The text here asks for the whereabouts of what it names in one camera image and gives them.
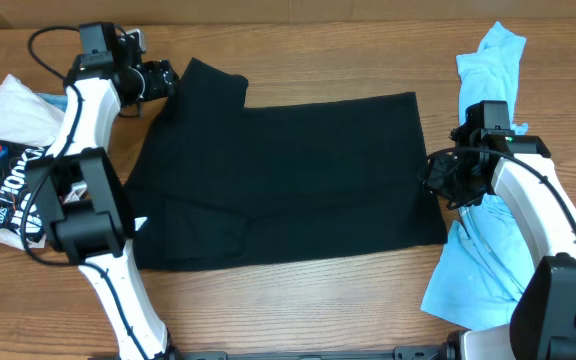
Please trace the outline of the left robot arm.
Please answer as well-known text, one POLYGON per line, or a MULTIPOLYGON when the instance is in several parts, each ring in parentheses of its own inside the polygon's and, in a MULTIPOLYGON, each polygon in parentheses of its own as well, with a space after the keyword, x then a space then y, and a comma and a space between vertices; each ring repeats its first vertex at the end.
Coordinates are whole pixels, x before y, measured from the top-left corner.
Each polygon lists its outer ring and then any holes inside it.
POLYGON ((138 228, 108 156, 112 125, 124 107, 167 98, 178 76, 167 60, 145 62, 140 30, 112 22, 75 27, 82 45, 61 80, 62 128, 26 167, 30 197, 22 216, 39 212, 47 243, 87 279, 117 339, 119 359, 178 359, 136 266, 138 228))

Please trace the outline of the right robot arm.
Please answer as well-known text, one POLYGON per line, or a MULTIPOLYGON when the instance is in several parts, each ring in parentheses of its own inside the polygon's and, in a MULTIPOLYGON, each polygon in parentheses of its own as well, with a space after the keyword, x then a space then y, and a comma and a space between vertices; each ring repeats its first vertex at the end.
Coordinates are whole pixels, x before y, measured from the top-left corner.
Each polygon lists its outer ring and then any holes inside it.
POLYGON ((430 359, 576 359, 576 209, 538 136, 511 128, 504 101, 466 110, 455 145, 426 157, 425 190, 450 209, 497 195, 508 206, 535 265, 509 324, 449 335, 430 359))

